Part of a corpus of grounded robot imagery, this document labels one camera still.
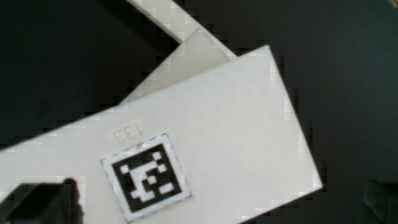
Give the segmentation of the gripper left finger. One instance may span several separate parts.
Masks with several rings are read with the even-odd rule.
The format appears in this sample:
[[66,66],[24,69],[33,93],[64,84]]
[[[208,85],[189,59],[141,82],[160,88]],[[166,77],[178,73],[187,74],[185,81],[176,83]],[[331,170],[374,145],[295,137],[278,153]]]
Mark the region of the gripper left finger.
[[84,224],[77,181],[22,183],[0,201],[0,224]]

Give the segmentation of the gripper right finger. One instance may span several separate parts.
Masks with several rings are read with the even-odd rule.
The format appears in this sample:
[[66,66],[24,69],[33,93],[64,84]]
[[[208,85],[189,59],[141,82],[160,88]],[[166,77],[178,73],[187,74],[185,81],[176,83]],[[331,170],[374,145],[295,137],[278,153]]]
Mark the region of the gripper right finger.
[[398,224],[398,183],[370,181],[363,205],[361,224]]

